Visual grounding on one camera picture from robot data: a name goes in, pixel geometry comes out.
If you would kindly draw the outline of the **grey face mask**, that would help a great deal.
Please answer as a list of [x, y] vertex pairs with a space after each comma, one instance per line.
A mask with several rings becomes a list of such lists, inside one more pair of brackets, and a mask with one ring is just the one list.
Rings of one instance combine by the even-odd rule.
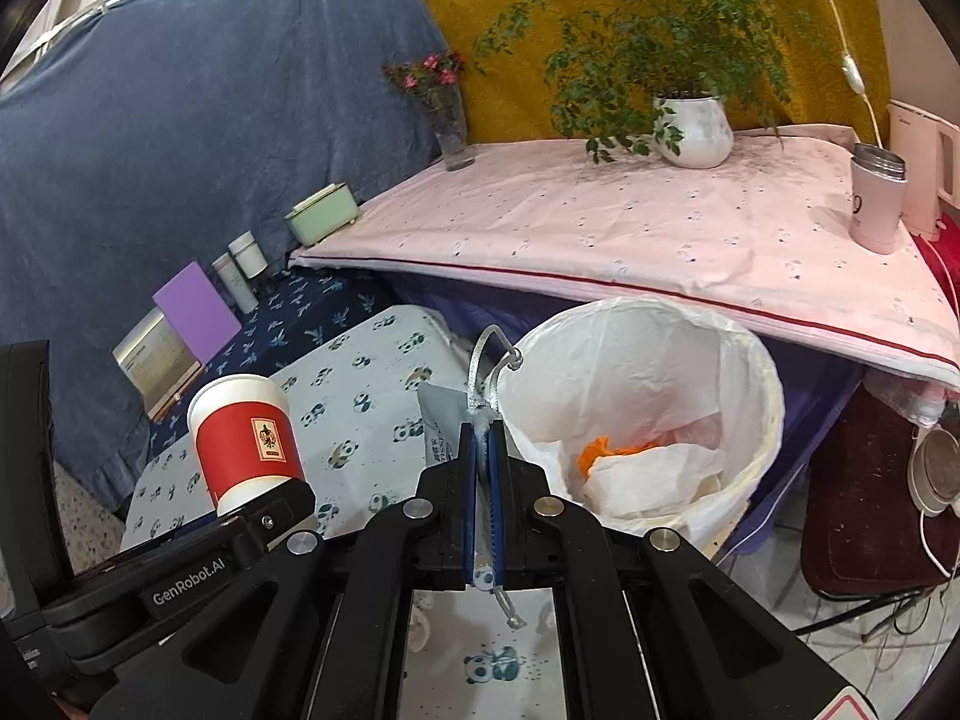
[[[421, 422], [425, 427], [427, 443], [427, 465], [439, 465], [452, 461], [459, 472], [460, 426], [470, 422], [477, 436], [477, 557], [475, 558], [475, 585], [479, 592], [488, 593], [505, 615], [506, 624], [512, 631], [519, 631], [526, 621], [517, 612], [516, 606], [506, 592], [506, 574], [501, 587], [493, 585], [493, 564], [490, 557], [490, 516], [488, 515], [487, 491], [487, 450], [485, 439], [488, 428], [495, 419], [501, 419], [500, 403], [494, 390], [496, 379], [503, 369], [517, 371], [523, 366], [521, 349], [512, 344], [506, 333], [492, 323], [483, 328], [480, 337], [470, 351], [467, 366], [467, 383], [464, 390], [438, 387], [432, 383], [423, 383], [418, 388]], [[503, 491], [503, 511], [505, 511], [506, 543], [508, 543], [508, 514], [506, 514], [505, 473], [508, 469], [508, 450], [503, 452], [503, 470], [501, 470], [501, 491]], [[462, 505], [462, 486], [454, 483], [454, 500]], [[462, 551], [462, 515], [460, 516], [459, 548]]]

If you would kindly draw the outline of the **red white paper cup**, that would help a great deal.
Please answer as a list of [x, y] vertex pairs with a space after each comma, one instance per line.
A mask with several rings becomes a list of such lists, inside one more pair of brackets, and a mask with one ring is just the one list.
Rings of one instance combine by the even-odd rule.
[[190, 400], [187, 426], [220, 517], [288, 479], [304, 481], [290, 406], [272, 379], [212, 380]]

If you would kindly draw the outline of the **orange trash piece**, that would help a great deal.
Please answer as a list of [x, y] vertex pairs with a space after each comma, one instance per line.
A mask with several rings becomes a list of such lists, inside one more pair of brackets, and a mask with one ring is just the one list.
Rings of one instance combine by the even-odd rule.
[[589, 444], [581, 450], [576, 468], [578, 468], [581, 478], [587, 479], [590, 475], [592, 466], [596, 465], [597, 460], [608, 457], [626, 457], [627, 455], [636, 455], [646, 450], [657, 449], [661, 445], [658, 440], [650, 440], [640, 445], [628, 445], [628, 447], [612, 447], [610, 437], [599, 436], [591, 440]]

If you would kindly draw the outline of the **white lined trash bin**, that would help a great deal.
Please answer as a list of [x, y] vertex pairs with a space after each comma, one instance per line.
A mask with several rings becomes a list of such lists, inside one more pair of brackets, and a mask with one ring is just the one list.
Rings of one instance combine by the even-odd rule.
[[[784, 394], [757, 335], [718, 312], [665, 299], [604, 299], [519, 341], [523, 366], [496, 379], [523, 460], [555, 496], [613, 530], [669, 527], [714, 553], [781, 449]], [[576, 468], [599, 436], [657, 449]]]

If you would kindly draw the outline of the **navy patterned cloth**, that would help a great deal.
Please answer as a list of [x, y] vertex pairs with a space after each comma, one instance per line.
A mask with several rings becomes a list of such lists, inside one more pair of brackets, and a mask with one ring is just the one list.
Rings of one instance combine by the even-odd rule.
[[189, 401], [202, 385], [231, 374], [270, 377], [291, 362], [347, 332], [377, 312], [398, 304], [395, 289], [372, 271], [291, 268], [275, 293], [241, 320], [241, 330], [200, 372], [182, 400], [149, 433], [148, 460], [169, 449], [187, 431]]

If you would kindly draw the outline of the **panda print tablecloth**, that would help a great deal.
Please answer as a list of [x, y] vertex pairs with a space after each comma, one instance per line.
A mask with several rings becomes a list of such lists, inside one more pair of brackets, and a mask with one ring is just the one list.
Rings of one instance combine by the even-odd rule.
[[[427, 309], [399, 305], [275, 372], [325, 538], [354, 532], [415, 493], [427, 465], [416, 390], [462, 392], [467, 346]], [[513, 631], [493, 596], [418, 592], [400, 713], [405, 718], [562, 718], [551, 594], [512, 594]]]

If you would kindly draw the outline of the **pink bedsheet cover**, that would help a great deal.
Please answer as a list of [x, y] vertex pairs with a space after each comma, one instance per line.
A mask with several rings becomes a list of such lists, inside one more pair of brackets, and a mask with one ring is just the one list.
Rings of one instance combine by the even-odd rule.
[[299, 249], [359, 266], [587, 302], [662, 296], [754, 332], [947, 388], [958, 323], [908, 234], [850, 238], [851, 156], [807, 135], [742, 135], [713, 169], [597, 164], [576, 142], [490, 143], [431, 166]]

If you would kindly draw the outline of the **green tissue box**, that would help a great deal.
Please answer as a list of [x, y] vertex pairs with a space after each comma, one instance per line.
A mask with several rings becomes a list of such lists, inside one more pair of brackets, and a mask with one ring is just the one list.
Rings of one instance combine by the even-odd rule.
[[359, 206], [345, 182], [329, 184], [301, 200], [285, 215], [290, 231], [304, 247], [311, 247], [332, 232], [353, 224]]

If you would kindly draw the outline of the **white jar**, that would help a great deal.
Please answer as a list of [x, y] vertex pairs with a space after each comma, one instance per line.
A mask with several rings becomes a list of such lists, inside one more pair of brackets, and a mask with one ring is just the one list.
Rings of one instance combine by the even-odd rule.
[[239, 270], [248, 280], [255, 280], [263, 273], [267, 273], [268, 260], [251, 231], [239, 234], [228, 244], [228, 250], [236, 265], [239, 266]]

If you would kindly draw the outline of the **white tall bottle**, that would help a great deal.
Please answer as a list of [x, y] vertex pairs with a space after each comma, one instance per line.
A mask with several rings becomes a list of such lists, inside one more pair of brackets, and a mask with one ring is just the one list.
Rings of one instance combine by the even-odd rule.
[[245, 281], [244, 275], [241, 273], [241, 270], [239, 270], [239, 266], [236, 265], [231, 254], [224, 252], [223, 255], [213, 260], [212, 266], [218, 278], [220, 278], [221, 282], [226, 286], [226, 289], [228, 289], [228, 293], [231, 294], [231, 298], [235, 300], [238, 309], [245, 316], [256, 312], [257, 307], [259, 307], [256, 294], [254, 294], [251, 286]]

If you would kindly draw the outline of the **purple box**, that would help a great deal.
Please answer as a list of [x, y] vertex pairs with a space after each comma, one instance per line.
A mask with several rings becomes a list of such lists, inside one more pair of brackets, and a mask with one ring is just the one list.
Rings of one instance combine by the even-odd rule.
[[153, 301], [200, 364], [208, 364], [241, 330], [238, 317], [197, 262], [164, 283]]

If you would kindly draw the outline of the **glass vase pink flowers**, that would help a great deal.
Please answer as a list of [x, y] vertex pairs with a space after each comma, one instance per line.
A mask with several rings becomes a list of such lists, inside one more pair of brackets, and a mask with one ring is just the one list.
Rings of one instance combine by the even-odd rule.
[[428, 115], [448, 171], [459, 171], [475, 161], [467, 143], [466, 111], [459, 86], [464, 70], [466, 60], [452, 50], [381, 67], [387, 82], [398, 93], [415, 99]]

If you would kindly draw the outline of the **green plant white pot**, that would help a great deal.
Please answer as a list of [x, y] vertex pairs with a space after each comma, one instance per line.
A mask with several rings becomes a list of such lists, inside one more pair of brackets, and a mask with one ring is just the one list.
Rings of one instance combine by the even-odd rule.
[[551, 125], [594, 163], [682, 153], [685, 101], [734, 103], [776, 127], [793, 93], [789, 44], [814, 32], [784, 0], [516, 0], [473, 39], [473, 63], [512, 54], [540, 21], [556, 28], [542, 62]]

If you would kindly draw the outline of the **white round appliance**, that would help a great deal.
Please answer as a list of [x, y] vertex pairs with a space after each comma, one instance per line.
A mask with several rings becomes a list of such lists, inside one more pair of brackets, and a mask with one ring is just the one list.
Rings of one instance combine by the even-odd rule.
[[918, 437], [908, 463], [908, 489], [921, 514], [958, 512], [958, 439], [944, 427]]

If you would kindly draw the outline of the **blue blanket backdrop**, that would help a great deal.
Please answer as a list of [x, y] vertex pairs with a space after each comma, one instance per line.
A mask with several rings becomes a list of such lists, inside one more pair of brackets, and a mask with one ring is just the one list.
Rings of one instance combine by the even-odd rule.
[[128, 0], [2, 99], [2, 337], [50, 346], [55, 455], [116, 509], [145, 413], [112, 356], [189, 263], [270, 260], [324, 185], [368, 200], [427, 167], [382, 67], [443, 45], [425, 0]]

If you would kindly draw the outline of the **yellow fabric backdrop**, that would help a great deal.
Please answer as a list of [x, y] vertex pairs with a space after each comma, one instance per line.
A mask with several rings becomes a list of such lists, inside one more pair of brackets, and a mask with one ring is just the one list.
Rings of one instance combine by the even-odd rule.
[[732, 127], [889, 130], [875, 0], [425, 0], [469, 59], [477, 142], [646, 132], [654, 101], [716, 96]]

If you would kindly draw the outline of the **pink thermos cup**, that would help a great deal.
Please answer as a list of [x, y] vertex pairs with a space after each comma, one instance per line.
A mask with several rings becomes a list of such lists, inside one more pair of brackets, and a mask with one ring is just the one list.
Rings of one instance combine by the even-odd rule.
[[898, 154], [870, 143], [856, 143], [851, 156], [850, 236], [874, 254], [896, 250], [907, 163]]

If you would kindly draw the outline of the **red cloth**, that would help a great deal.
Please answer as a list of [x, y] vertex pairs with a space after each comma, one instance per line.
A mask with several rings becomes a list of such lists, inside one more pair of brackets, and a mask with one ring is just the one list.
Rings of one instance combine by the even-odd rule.
[[947, 305], [958, 314], [960, 298], [960, 227], [957, 213], [942, 213], [939, 220], [939, 238], [928, 241], [923, 236], [913, 238], [919, 254], [934, 275]]

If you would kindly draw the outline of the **pink electric kettle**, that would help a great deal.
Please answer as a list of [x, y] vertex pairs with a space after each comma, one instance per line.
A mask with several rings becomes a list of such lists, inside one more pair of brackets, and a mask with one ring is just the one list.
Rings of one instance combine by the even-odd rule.
[[937, 241], [942, 210], [958, 208], [958, 127], [921, 107], [889, 102], [890, 149], [907, 163], [903, 223], [915, 236]]

